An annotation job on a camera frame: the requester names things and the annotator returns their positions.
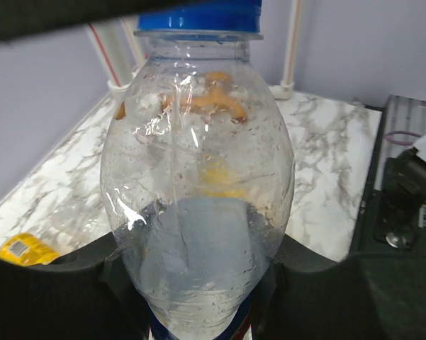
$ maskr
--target bottle neck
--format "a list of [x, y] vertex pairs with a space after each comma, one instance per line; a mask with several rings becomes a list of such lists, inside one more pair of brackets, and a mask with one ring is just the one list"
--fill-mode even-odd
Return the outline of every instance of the bottle neck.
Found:
[[235, 60], [249, 62], [249, 41], [149, 39], [151, 60]]

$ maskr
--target yellow object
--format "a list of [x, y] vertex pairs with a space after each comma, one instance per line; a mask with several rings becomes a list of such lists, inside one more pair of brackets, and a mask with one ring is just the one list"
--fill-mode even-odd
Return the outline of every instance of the yellow object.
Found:
[[10, 238], [0, 248], [0, 259], [19, 266], [49, 264], [60, 257], [54, 249], [26, 232]]
[[230, 189], [238, 180], [224, 165], [223, 161], [212, 161], [202, 171], [202, 182], [205, 187], [201, 190], [210, 197], [234, 197], [246, 200], [246, 192], [242, 189]]

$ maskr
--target orange object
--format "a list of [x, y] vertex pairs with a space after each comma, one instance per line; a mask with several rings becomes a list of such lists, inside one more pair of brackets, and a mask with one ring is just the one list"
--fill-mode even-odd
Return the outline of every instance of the orange object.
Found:
[[[205, 80], [208, 87], [206, 95], [181, 98], [179, 105], [184, 109], [190, 109], [192, 112], [200, 110], [202, 113], [205, 113], [210, 108], [211, 110], [208, 112], [210, 115], [227, 112], [231, 114], [234, 123], [245, 123], [247, 121], [247, 113], [238, 103], [240, 100], [229, 96], [223, 88], [214, 84], [217, 81], [231, 82], [232, 77], [226, 73], [211, 72], [205, 74]], [[173, 101], [173, 96], [165, 98], [162, 102], [162, 111], [170, 107]]]
[[122, 102], [120, 106], [116, 109], [115, 112], [115, 119], [121, 120], [126, 116], [126, 109], [125, 109], [125, 103]]
[[10, 238], [0, 248], [0, 259], [19, 266], [49, 264], [60, 257], [54, 249], [26, 232]]
[[201, 181], [203, 185], [200, 191], [209, 197], [230, 197], [247, 200], [246, 192], [236, 186], [239, 178], [220, 159], [213, 160], [202, 168]]

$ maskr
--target purple rubber band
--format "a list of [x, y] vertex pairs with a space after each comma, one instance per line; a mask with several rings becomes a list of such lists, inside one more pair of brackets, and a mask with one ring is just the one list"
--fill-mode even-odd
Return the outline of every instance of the purple rubber band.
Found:
[[411, 132], [411, 131], [391, 131], [389, 133], [386, 133], [383, 136], [383, 138], [387, 142], [390, 142], [391, 144], [402, 145], [404, 147], [409, 147], [410, 145], [412, 145], [414, 143], [414, 142], [402, 142], [400, 140], [393, 139], [392, 136], [396, 136], [396, 135], [411, 136], [411, 137], [416, 137], [416, 138], [422, 137], [422, 135], [420, 135], [419, 133]]

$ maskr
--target red stripe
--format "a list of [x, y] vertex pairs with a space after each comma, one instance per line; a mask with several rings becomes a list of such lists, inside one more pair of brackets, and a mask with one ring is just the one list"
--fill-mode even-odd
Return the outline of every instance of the red stripe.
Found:
[[108, 69], [112, 73], [112, 77], [113, 77], [113, 80], [115, 81], [115, 85], [121, 86], [120, 81], [118, 80], [118, 77], [115, 73], [115, 70], [112, 67], [112, 63], [111, 63], [110, 59], [108, 58], [106, 50], [104, 49], [104, 46], [102, 45], [101, 39], [99, 39], [98, 33], [96, 32], [96, 30], [94, 29], [92, 24], [89, 23], [88, 26], [90, 27], [91, 31], [93, 32], [94, 38], [96, 39], [96, 42], [98, 43], [99, 49], [101, 50], [101, 53], [102, 53], [102, 55], [103, 55], [103, 57], [106, 61]]
[[244, 335], [250, 328], [250, 313], [245, 317], [240, 328], [236, 331], [235, 335], [232, 336], [232, 340], [243, 340]]

